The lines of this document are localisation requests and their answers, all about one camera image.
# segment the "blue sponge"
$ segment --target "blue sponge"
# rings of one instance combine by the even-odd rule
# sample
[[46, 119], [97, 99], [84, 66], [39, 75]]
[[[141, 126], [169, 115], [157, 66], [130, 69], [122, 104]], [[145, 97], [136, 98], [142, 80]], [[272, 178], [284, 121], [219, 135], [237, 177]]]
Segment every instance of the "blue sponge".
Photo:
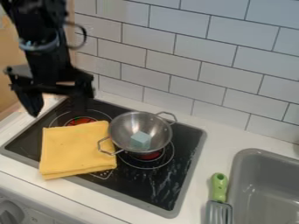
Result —
[[137, 131], [131, 136], [130, 146], [137, 150], [148, 150], [150, 148], [151, 136], [142, 131]]

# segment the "pan handle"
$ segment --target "pan handle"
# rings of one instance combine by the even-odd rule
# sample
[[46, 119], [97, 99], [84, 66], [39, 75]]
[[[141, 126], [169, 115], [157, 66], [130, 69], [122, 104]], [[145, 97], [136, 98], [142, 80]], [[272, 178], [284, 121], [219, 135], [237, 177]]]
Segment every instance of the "pan handle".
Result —
[[166, 111], [161, 111], [161, 112], [157, 113], [156, 115], [159, 116], [159, 115], [162, 115], [162, 114], [166, 114], [166, 115], [169, 115], [169, 116], [173, 117], [174, 121], [171, 122], [170, 125], [177, 123], [177, 117], [174, 114], [172, 114], [170, 112], [166, 112]]
[[98, 151], [103, 152], [103, 153], [106, 153], [106, 154], [108, 154], [109, 156], [115, 156], [116, 154], [118, 154], [118, 153], [124, 151], [124, 150], [119, 150], [119, 151], [116, 151], [116, 152], [109, 152], [109, 151], [103, 150], [103, 149], [101, 148], [101, 143], [104, 142], [104, 141], [106, 141], [106, 140], [108, 140], [108, 139], [109, 139], [109, 136], [105, 136], [104, 138], [102, 138], [102, 139], [98, 142]]

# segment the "stainless steel pan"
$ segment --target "stainless steel pan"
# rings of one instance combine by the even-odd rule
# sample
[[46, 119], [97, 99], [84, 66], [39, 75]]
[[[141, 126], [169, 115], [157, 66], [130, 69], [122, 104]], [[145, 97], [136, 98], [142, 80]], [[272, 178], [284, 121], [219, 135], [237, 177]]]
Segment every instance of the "stainless steel pan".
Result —
[[[173, 117], [174, 122], [168, 123], [160, 115], [166, 114]], [[169, 112], [160, 112], [151, 114], [148, 112], [128, 112], [117, 116], [109, 125], [109, 136], [102, 138], [98, 142], [100, 152], [107, 153], [110, 156], [116, 155], [122, 151], [129, 151], [140, 154], [148, 154], [159, 151], [165, 147], [172, 139], [171, 125], [177, 122], [175, 115]], [[142, 131], [151, 136], [149, 149], [136, 149], [130, 145], [130, 138], [137, 131]], [[119, 151], [111, 153], [101, 148], [101, 143], [111, 138], [112, 142], [120, 148]]]

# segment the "sink basin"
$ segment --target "sink basin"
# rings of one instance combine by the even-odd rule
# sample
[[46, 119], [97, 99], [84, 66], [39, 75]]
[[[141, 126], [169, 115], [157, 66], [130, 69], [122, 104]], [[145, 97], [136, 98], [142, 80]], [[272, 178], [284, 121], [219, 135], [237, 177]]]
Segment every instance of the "sink basin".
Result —
[[299, 161], [264, 150], [239, 152], [228, 203], [234, 224], [299, 224]]

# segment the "yellow cloth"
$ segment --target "yellow cloth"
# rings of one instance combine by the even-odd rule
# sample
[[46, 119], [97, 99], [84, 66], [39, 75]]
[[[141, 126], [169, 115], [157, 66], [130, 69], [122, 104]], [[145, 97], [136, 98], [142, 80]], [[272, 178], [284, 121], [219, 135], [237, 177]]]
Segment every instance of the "yellow cloth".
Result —
[[[98, 151], [97, 142], [108, 135], [108, 122], [91, 122], [71, 127], [43, 128], [39, 171], [44, 179], [116, 168], [115, 156]], [[110, 139], [101, 143], [105, 151], [115, 152]]]

